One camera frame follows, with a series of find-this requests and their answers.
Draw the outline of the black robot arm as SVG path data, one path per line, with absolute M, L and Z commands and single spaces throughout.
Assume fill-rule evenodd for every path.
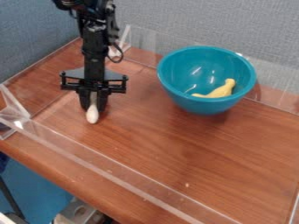
M 105 111 L 108 97 L 126 92 L 128 77 L 109 72 L 105 59 L 120 63 L 124 52 L 117 44 L 118 27 L 113 0 L 51 0 L 54 6 L 75 19 L 82 40 L 83 67 L 59 72 L 59 88 L 78 95 L 83 110 L 90 104 Z

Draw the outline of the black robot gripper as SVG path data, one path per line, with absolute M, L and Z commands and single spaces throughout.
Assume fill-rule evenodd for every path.
M 97 111 L 104 112 L 109 94 L 122 94 L 126 91 L 126 76 L 105 68 L 105 59 L 120 63 L 124 58 L 122 49 L 117 45 L 118 28 L 112 19 L 78 17 L 77 23 L 83 66 L 59 73 L 59 88 L 77 92 L 83 110 L 89 109 L 90 91 L 97 92 Z

